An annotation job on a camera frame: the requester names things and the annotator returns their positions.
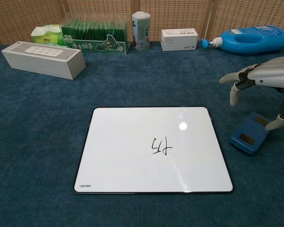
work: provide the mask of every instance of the tissue box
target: tissue box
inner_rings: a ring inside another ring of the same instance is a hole
[[[65,45],[83,52],[126,54],[128,16],[68,14],[61,23]]]
[[[53,44],[65,46],[60,25],[36,27],[31,34],[36,44]]]
[[[195,50],[198,34],[194,28],[164,29],[161,31],[161,46],[163,51]]]
[[[13,69],[75,79],[85,69],[81,50],[18,41],[2,50]]]

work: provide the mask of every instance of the blue detergent bottle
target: blue detergent bottle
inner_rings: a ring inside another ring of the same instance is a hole
[[[220,47],[230,53],[255,54],[272,52],[284,47],[284,31],[267,25],[228,30],[212,41],[201,39],[202,47]]]

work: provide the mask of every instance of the blue carpet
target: blue carpet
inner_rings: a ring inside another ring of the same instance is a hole
[[[0,46],[0,226],[284,227],[284,127],[250,157],[229,144],[256,112],[274,119],[284,95],[252,87],[230,106],[219,78],[284,56],[217,49],[85,53],[74,80],[11,69]],[[205,106],[234,184],[231,194],[77,195],[90,116],[98,106]]]

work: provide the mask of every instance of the woven panel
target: woven panel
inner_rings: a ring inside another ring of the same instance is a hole
[[[127,39],[133,40],[131,0],[67,0],[71,14],[119,13],[128,16]]]
[[[207,0],[140,0],[141,11],[150,13],[150,41],[160,40],[162,29],[193,27],[200,35]]]
[[[59,24],[62,15],[56,0],[0,0],[0,40],[3,44],[31,42],[36,26]]]
[[[284,0],[220,0],[210,39],[229,29],[263,25],[284,30]]]

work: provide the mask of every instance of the white board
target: white board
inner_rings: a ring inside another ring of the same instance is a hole
[[[74,190],[230,192],[232,183],[206,108],[96,108]]]

